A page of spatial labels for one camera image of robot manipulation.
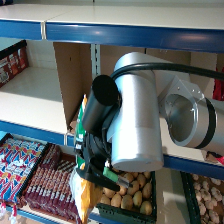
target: candy bar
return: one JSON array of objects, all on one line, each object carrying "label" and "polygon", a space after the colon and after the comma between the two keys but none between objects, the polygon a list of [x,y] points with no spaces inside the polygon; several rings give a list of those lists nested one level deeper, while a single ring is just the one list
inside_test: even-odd
[{"label": "candy bar", "polygon": [[58,172],[59,172],[59,175],[57,176],[57,178],[54,181],[54,188],[53,188],[53,190],[51,192],[50,199],[49,199],[49,201],[47,203],[47,206],[51,209],[52,213],[54,213],[54,214],[57,214],[57,210],[53,206],[53,201],[54,201],[54,199],[56,197],[56,193],[57,193],[57,190],[58,190],[58,187],[59,187],[59,182],[60,182],[60,180],[61,180],[61,178],[63,176],[62,172],[60,172],[60,171],[58,171]]},{"label": "candy bar", "polygon": [[12,190],[19,184],[20,180],[22,179],[24,170],[25,170],[25,167],[23,167],[23,168],[18,168],[17,167],[13,171],[13,174],[10,177],[10,180],[7,183],[7,185],[5,185],[5,187],[2,187],[2,192],[0,194],[1,198],[3,198],[4,200],[9,199]]},{"label": "candy bar", "polygon": [[70,218],[70,215],[68,213],[68,206],[69,206],[69,203],[71,201],[71,198],[72,198],[72,192],[69,188],[69,193],[66,194],[66,199],[65,199],[65,202],[63,203],[62,205],[62,210],[63,210],[63,216],[66,217],[67,219]]},{"label": "candy bar", "polygon": [[64,209],[63,209],[63,204],[65,203],[65,200],[66,200],[66,194],[69,192],[70,190],[70,186],[69,186],[69,179],[70,179],[70,176],[71,174],[69,174],[67,176],[67,179],[66,179],[66,182],[64,184],[64,187],[61,191],[61,195],[60,195],[60,198],[59,198],[59,201],[58,201],[58,208],[57,208],[57,211],[59,214],[61,214],[63,216],[64,214]]},{"label": "candy bar", "polygon": [[26,178],[27,176],[23,176],[20,179],[19,183],[12,189],[10,197],[8,198],[8,201],[17,202],[17,199],[16,199],[17,193],[19,192]]},{"label": "candy bar", "polygon": [[44,180],[42,186],[40,186],[39,194],[38,194],[37,199],[36,199],[36,202],[37,202],[38,205],[41,205],[42,196],[43,196],[45,188],[47,187],[47,183],[48,183],[48,180],[51,176],[52,170],[46,170],[45,172],[47,172],[46,176],[45,176],[45,180]]},{"label": "candy bar", "polygon": [[59,183],[59,186],[58,186],[58,189],[57,189],[54,201],[53,201],[53,205],[55,207],[58,205],[59,198],[60,198],[61,192],[63,190],[63,187],[65,186],[65,182],[66,182],[67,177],[68,177],[68,172],[64,172],[63,176],[61,178],[61,182]]},{"label": "candy bar", "polygon": [[41,197],[41,200],[40,200],[41,203],[40,203],[40,205],[41,205],[42,208],[44,208],[45,200],[46,200],[46,197],[47,197],[46,194],[47,194],[48,190],[50,189],[51,181],[52,181],[52,179],[53,179],[54,173],[55,173],[55,170],[52,170],[52,171],[51,171],[51,175],[50,175],[50,177],[49,177],[49,180],[48,180],[48,182],[47,182],[47,186],[45,187],[44,192],[43,192],[43,195],[42,195],[42,197]]},{"label": "candy bar", "polygon": [[29,195],[29,199],[30,199],[30,200],[33,200],[35,191],[36,191],[37,187],[39,186],[39,183],[40,183],[40,181],[41,181],[41,179],[42,179],[42,177],[43,177],[44,171],[45,171],[45,169],[42,168],[42,169],[40,170],[40,172],[39,172],[38,177],[36,178],[36,181],[35,181],[35,183],[34,183],[34,186],[33,186],[32,190],[31,190],[31,192],[30,192],[30,195]]},{"label": "candy bar", "polygon": [[55,146],[55,153],[50,161],[50,166],[49,169],[56,169],[58,166],[58,161],[60,159],[60,155],[61,155],[61,150],[60,148],[56,145]]},{"label": "candy bar", "polygon": [[9,188],[10,178],[16,168],[17,167],[15,165],[8,165],[5,169],[5,172],[2,174],[0,181],[0,199],[3,199],[5,192]]},{"label": "candy bar", "polygon": [[60,172],[59,171],[56,171],[54,173],[54,176],[52,178],[52,180],[49,180],[49,187],[48,187],[48,190],[47,190],[47,193],[46,193],[46,196],[45,196],[45,204],[48,203],[48,201],[50,200],[50,197],[51,197],[51,193],[53,191],[53,188],[54,188],[54,185],[56,184],[56,180],[59,176]]},{"label": "candy bar", "polygon": [[30,193],[31,193],[31,191],[32,191],[32,188],[33,188],[33,186],[34,186],[36,180],[39,178],[40,171],[41,171],[41,168],[38,167],[38,169],[37,169],[35,175],[34,175],[33,178],[32,178],[32,181],[31,181],[31,183],[30,183],[30,186],[29,186],[29,188],[28,188],[28,190],[27,190],[27,192],[26,192],[26,194],[25,194],[25,199],[26,199],[27,202],[29,202],[29,196],[30,196]]},{"label": "candy bar", "polygon": [[42,168],[47,168],[51,158],[53,157],[54,152],[55,152],[55,145],[51,145],[49,152],[47,153],[43,163],[41,164]]}]

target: white label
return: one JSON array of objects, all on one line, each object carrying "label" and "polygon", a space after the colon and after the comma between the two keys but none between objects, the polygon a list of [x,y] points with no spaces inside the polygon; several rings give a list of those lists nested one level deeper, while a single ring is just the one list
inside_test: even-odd
[{"label": "white label", "polygon": [[64,195],[64,194],[62,194],[59,200],[60,200],[60,201],[63,201],[63,200],[64,200],[64,198],[65,198],[65,195]]},{"label": "white label", "polygon": [[81,145],[79,145],[79,144],[76,144],[75,148],[76,148],[76,149],[81,149],[81,148],[82,148],[82,146],[81,146]]},{"label": "white label", "polygon": [[28,190],[27,190],[27,193],[30,193],[32,187],[29,187]]},{"label": "white label", "polygon": [[44,190],[44,193],[43,193],[43,196],[45,196],[45,195],[46,195],[46,193],[47,193],[47,190],[45,189],[45,190]]},{"label": "white label", "polygon": [[44,189],[42,188],[41,191],[40,191],[40,193],[39,193],[39,195],[42,195],[43,191],[44,191]]},{"label": "white label", "polygon": [[51,199],[54,199],[54,196],[55,196],[55,192],[53,192],[53,193],[51,194]]},{"label": "white label", "polygon": [[59,197],[59,195],[60,195],[60,192],[59,192],[59,191],[57,191],[55,198],[58,198],[58,197]]},{"label": "white label", "polygon": [[69,201],[70,201],[69,199],[70,199],[70,195],[69,195],[69,196],[67,197],[67,200],[66,200],[66,202],[69,202]]},{"label": "white label", "polygon": [[33,187],[32,192],[34,192],[36,190],[36,187]]},{"label": "white label", "polygon": [[51,194],[51,190],[48,190],[46,196],[48,197],[50,196],[50,194]]},{"label": "white label", "polygon": [[39,191],[40,191],[40,186],[38,186],[38,188],[37,188],[36,192],[38,193]]}]

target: cardboard divider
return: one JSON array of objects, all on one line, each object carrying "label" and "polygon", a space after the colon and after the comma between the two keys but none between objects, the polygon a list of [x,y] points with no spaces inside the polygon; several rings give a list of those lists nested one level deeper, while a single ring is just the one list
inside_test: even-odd
[{"label": "cardboard divider", "polygon": [[145,48],[100,45],[101,74],[111,75],[117,61],[131,52],[144,53]]},{"label": "cardboard divider", "polygon": [[77,117],[84,94],[89,94],[92,83],[89,44],[54,44],[67,128]]}]

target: white shelf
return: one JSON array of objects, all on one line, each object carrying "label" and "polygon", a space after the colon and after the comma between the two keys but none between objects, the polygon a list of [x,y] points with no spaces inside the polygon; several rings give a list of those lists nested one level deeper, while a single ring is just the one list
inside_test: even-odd
[{"label": "white shelf", "polygon": [[0,89],[0,105],[1,121],[59,134],[67,132],[56,70],[25,69]]},{"label": "white shelf", "polygon": [[223,20],[224,4],[95,3],[48,22],[224,29]]},{"label": "white shelf", "polygon": [[65,5],[15,4],[0,8],[0,20],[41,23],[71,10]]}]

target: red packaging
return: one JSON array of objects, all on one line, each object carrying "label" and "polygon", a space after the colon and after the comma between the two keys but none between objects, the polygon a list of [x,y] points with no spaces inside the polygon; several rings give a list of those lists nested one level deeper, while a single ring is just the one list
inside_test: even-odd
[{"label": "red packaging", "polygon": [[5,201],[8,201],[11,195],[11,192],[13,191],[14,188],[19,185],[20,180],[23,177],[25,171],[25,167],[17,167],[14,171],[13,174],[10,178],[10,181],[8,182],[7,186],[4,189],[1,189],[1,198],[3,198]]},{"label": "red packaging", "polygon": [[45,169],[44,171],[44,174],[42,176],[42,178],[40,178],[40,182],[39,182],[39,185],[37,186],[36,188],[36,191],[34,192],[34,195],[33,195],[33,205],[36,207],[36,208],[39,208],[40,205],[39,205],[39,202],[38,202],[38,196],[39,196],[39,193],[40,193],[40,190],[44,184],[44,181],[46,180],[46,176],[48,175],[48,170]]},{"label": "red packaging", "polygon": [[4,86],[12,77],[13,74],[9,57],[5,57],[0,60],[0,87]]},{"label": "red packaging", "polygon": [[44,171],[45,171],[45,169],[41,169],[41,170],[40,170],[40,173],[39,173],[39,175],[38,175],[38,177],[37,177],[37,179],[36,179],[36,181],[35,181],[35,183],[34,183],[34,186],[33,186],[32,190],[31,190],[31,192],[30,192],[29,200],[31,200],[31,201],[33,201],[33,198],[34,198],[36,189],[37,189],[37,187],[39,186],[39,183],[40,183],[40,181],[41,181],[41,179],[42,179],[42,177],[43,177]]},{"label": "red packaging", "polygon": [[29,66],[25,47],[22,47],[18,50],[18,56],[20,67],[22,70],[24,70]]},{"label": "red packaging", "polygon": [[25,198],[26,198],[26,201],[30,204],[32,204],[34,192],[36,191],[37,185],[39,184],[43,176],[43,173],[44,173],[44,169],[38,168],[38,174],[35,175],[35,182],[32,181],[27,191],[28,194],[26,194]]},{"label": "red packaging", "polygon": [[61,216],[64,216],[64,203],[66,201],[66,195],[69,193],[69,190],[70,190],[70,186],[69,186],[70,176],[71,174],[67,176],[66,182],[64,184],[64,187],[62,189],[62,192],[58,201],[57,211]]},{"label": "red packaging", "polygon": [[55,197],[56,197],[56,193],[57,193],[57,191],[58,191],[59,183],[60,183],[60,181],[61,181],[61,179],[62,179],[62,176],[63,176],[63,173],[59,171],[59,175],[58,175],[58,177],[57,177],[57,179],[56,179],[56,181],[55,181],[55,183],[54,183],[54,188],[53,188],[53,191],[52,191],[52,193],[51,193],[50,200],[48,201],[48,204],[47,204],[47,206],[48,206],[49,208],[51,208],[51,210],[52,210],[52,212],[53,212],[54,214],[57,214],[57,210],[56,210],[56,208],[55,208],[54,205],[53,205],[53,201],[54,201],[54,199],[55,199]]},{"label": "red packaging", "polygon": [[50,201],[51,193],[53,192],[53,189],[54,189],[54,186],[56,184],[56,181],[57,181],[57,178],[58,178],[59,174],[60,174],[60,172],[56,171],[54,173],[54,176],[53,176],[52,180],[50,181],[49,188],[48,188],[48,191],[47,191],[46,196],[45,196],[45,201],[44,201],[45,205],[48,205],[48,202]]},{"label": "red packaging", "polygon": [[36,179],[37,179],[37,177],[38,177],[38,175],[39,175],[40,170],[41,170],[41,168],[38,167],[38,169],[37,169],[35,175],[34,175],[33,178],[32,178],[32,181],[31,181],[31,183],[30,183],[30,186],[29,186],[29,188],[28,188],[27,191],[26,191],[26,194],[25,194],[25,199],[26,199],[26,201],[29,199],[29,195],[30,195],[30,193],[31,193],[31,190],[32,190],[32,188],[33,188],[35,182],[36,182]]},{"label": "red packaging", "polygon": [[26,45],[23,40],[0,51],[0,87],[28,67]]},{"label": "red packaging", "polygon": [[54,201],[53,201],[54,207],[58,206],[59,198],[60,198],[61,192],[63,190],[63,187],[65,186],[65,182],[66,182],[67,177],[68,177],[68,172],[64,172],[63,176],[61,178],[61,182],[59,183],[59,186],[58,186],[58,189],[57,189]]},{"label": "red packaging", "polygon": [[57,169],[58,161],[60,160],[61,150],[59,146],[55,146],[55,153],[50,161],[49,169]]},{"label": "red packaging", "polygon": [[4,195],[7,193],[7,190],[10,188],[10,179],[15,169],[16,166],[8,165],[5,172],[2,174],[0,180],[0,199],[3,199]]},{"label": "red packaging", "polygon": [[36,200],[38,205],[41,205],[42,196],[43,196],[45,188],[47,187],[47,183],[48,183],[48,180],[51,176],[52,170],[46,170],[46,172],[47,172],[47,174],[46,174],[45,180],[44,180],[44,182],[43,182],[43,184],[42,184],[42,186],[39,190],[39,194],[38,194],[37,200]]},{"label": "red packaging", "polygon": [[42,168],[48,168],[48,165],[54,153],[55,153],[55,145],[51,145],[49,152],[47,153],[43,163],[41,164]]},{"label": "red packaging", "polygon": [[40,206],[41,206],[42,208],[44,208],[44,209],[45,209],[45,207],[44,207],[44,205],[45,205],[45,201],[46,201],[46,199],[47,199],[46,194],[47,194],[48,190],[50,189],[51,181],[52,181],[52,179],[53,179],[54,174],[55,174],[55,170],[52,170],[52,171],[51,171],[51,175],[50,175],[50,177],[49,177],[49,180],[48,180],[48,182],[47,182],[47,186],[45,187],[44,192],[43,192],[43,195],[42,195],[41,200],[40,200],[40,202],[41,202],[41,203],[40,203]]}]

